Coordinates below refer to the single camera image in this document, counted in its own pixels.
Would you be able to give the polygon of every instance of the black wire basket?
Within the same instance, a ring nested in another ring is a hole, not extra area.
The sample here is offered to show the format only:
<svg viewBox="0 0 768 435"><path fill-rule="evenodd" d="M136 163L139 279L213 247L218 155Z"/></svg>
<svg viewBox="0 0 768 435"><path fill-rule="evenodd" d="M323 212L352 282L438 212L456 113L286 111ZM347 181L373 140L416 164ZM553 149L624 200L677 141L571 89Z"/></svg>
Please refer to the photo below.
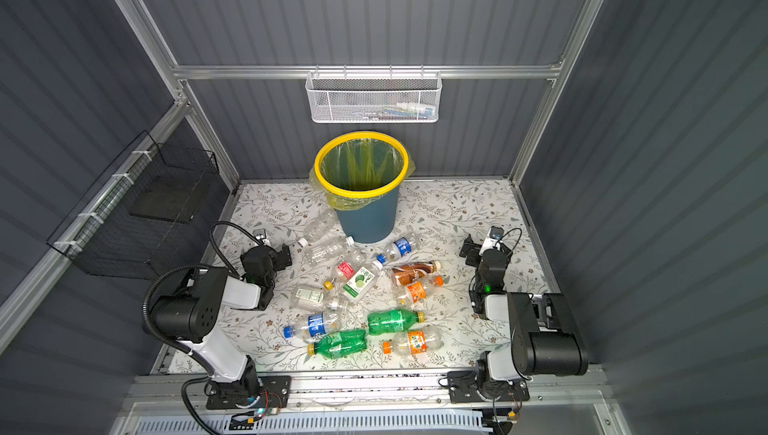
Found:
<svg viewBox="0 0 768 435"><path fill-rule="evenodd" d="M153 280L202 255L187 232L207 228L194 227L194 216L218 177L215 154L157 143L134 153L138 160L111 175L109 190L91 204L78 202L48 238L89 275Z"/></svg>

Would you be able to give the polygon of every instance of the blue label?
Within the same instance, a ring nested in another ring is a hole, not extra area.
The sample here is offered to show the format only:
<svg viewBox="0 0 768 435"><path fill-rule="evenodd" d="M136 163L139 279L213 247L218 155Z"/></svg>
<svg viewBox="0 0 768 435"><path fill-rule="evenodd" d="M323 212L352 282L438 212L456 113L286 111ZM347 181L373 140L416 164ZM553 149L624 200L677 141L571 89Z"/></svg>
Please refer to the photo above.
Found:
<svg viewBox="0 0 768 435"><path fill-rule="evenodd" d="M311 315L309 322L310 337L326 334L326 322L322 319L322 314Z"/></svg>
<svg viewBox="0 0 768 435"><path fill-rule="evenodd" d="M400 250L400 256L405 257L409 253L411 253L411 244L408 243L408 240L406 238L400 238L399 240L395 240L395 246L398 250Z"/></svg>

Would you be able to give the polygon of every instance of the green plastic bottle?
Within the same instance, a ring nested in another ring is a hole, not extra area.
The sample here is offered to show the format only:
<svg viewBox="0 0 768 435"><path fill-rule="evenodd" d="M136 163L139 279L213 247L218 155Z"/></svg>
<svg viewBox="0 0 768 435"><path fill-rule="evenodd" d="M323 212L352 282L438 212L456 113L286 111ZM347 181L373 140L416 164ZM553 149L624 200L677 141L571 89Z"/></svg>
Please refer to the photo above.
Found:
<svg viewBox="0 0 768 435"><path fill-rule="evenodd" d="M424 323L423 311L398 308L397 310L375 311L368 314L368 331L372 335L395 334L421 323Z"/></svg>
<svg viewBox="0 0 768 435"><path fill-rule="evenodd" d="M368 348L366 331L362 328L355 330L337 331L327 334L320 341L310 344L306 351L310 355L320 354L325 358L336 359Z"/></svg>

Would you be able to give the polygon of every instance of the floral tablecloth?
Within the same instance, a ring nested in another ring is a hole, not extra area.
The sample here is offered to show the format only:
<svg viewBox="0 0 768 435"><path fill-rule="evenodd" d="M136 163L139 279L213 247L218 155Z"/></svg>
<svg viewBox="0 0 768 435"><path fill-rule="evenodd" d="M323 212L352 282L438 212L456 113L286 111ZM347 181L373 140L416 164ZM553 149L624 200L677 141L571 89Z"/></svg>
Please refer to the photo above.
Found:
<svg viewBox="0 0 768 435"><path fill-rule="evenodd" d="M446 284L436 294L415 307L426 312L426 325L437 327L442 333L444 346L436 351L419 353L415 357L401 358L385 355L382 342L391 335L369 337L368 350L347 358L330 361L321 356L307 354L306 344L283 337L283 327L305 311L289 308L289 297L299 284L321 286L330 273L331 264L306 267L301 248L295 243L303 227L326 208L325 195L312 190L307 183L248 184L241 188L240 199L232 221L245 229L266 229L274 247L285 242L291 247L293 266L277 275L275 296L264 311L239 311L222 307L218 326L243 352L251 355L258 371L328 371L369 370L379 368L438 368L469 367L486 350L493 350L509 342L506 323L484 321L472 313L467 297L468 283L474 268L465 265L458 250L466 234L476 242L482 241L491 225L509 230L523 229L523 236L515 249L507 269L505 284L508 291L543 293L547 286L542 268L533 251L522 216L514 202L512 190L506 180L439 180L406 181L400 189L395 230L385 241L363 245L373 255L386 243L412 225L422 234L423 248L411 260L440 260L441 274ZM335 231L342 235L341 227ZM504 240L510 248L517 231ZM227 229L221 249L240 269L240 251L246 247L246 237L235 229ZM357 305L343 315L345 328L366 327L371 311L394 307L392 282L379 277L376 285ZM176 353L170 373L201 372L197 363L182 353Z"/></svg>

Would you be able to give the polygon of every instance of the plastic bottle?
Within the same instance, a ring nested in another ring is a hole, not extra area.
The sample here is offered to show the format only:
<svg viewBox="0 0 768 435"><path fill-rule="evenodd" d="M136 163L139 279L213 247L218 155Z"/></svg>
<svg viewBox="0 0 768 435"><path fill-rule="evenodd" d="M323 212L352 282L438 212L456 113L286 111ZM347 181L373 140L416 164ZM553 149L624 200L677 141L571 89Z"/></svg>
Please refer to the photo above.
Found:
<svg viewBox="0 0 768 435"><path fill-rule="evenodd" d="M296 337L302 341L309 341L319 335L330 334L341 328L341 316L338 311L324 311L321 314L302 317L301 321L283 328L283 336L286 340Z"/></svg>
<svg viewBox="0 0 768 435"><path fill-rule="evenodd" d="M320 341L310 344L306 348L306 353L310 355L319 353L325 358L336 359L364 351L367 348L366 331L362 328L356 328L355 330L337 331L325 335Z"/></svg>
<svg viewBox="0 0 768 435"><path fill-rule="evenodd" d="M336 224L339 219L336 217L336 210L328 208L317 215L310 223L306 224L302 238L299 238L299 245L306 247L310 243L315 243L323 235L330 232L330 228Z"/></svg>
<svg viewBox="0 0 768 435"><path fill-rule="evenodd" d="M353 302L359 301L368 290L373 288L376 278L382 271L382 265L374 260L364 267L360 267L353 276L341 287L341 295Z"/></svg>
<svg viewBox="0 0 768 435"><path fill-rule="evenodd" d="M343 298L331 297L324 288L315 288L310 285L299 285L293 289L290 298L292 307L318 313L324 310L346 310L349 302Z"/></svg>
<svg viewBox="0 0 768 435"><path fill-rule="evenodd" d="M389 244L389 247L387 247L384 253L376 257L378 261L385 264L389 261L399 260L409 253L418 250L418 247L421 246L421 240L411 225L408 225L406 229L406 233L403 234L401 238L398 238Z"/></svg>
<svg viewBox="0 0 768 435"><path fill-rule="evenodd" d="M402 287L413 283L421 277L426 277L440 270L441 265L437 260L434 261L414 261L403 265L397 265L390 268L392 283Z"/></svg>
<svg viewBox="0 0 768 435"><path fill-rule="evenodd" d="M424 323L423 311L398 308L390 311L375 311L368 314L368 333L372 335L395 334Z"/></svg>
<svg viewBox="0 0 768 435"><path fill-rule="evenodd" d="M310 265L318 265L325 261L331 261L344 255L355 244L352 237L332 238L318 245L306 249L304 260Z"/></svg>
<svg viewBox="0 0 768 435"><path fill-rule="evenodd" d="M395 289L395 305L398 307L410 307L419 300L432 296L436 287L443 285L442 277L434 279L422 278L410 285Z"/></svg>
<svg viewBox="0 0 768 435"><path fill-rule="evenodd" d="M366 258L366 253L360 248L352 248L352 251L341 259L341 263L331 268L331 276L322 282L322 286L332 290L334 286L345 284L366 263Z"/></svg>
<svg viewBox="0 0 768 435"><path fill-rule="evenodd" d="M391 340L383 342L384 353L396 353L400 357L416 355L426 351L435 351L442 347L440 332L435 327L424 327L421 330L402 331L395 334Z"/></svg>

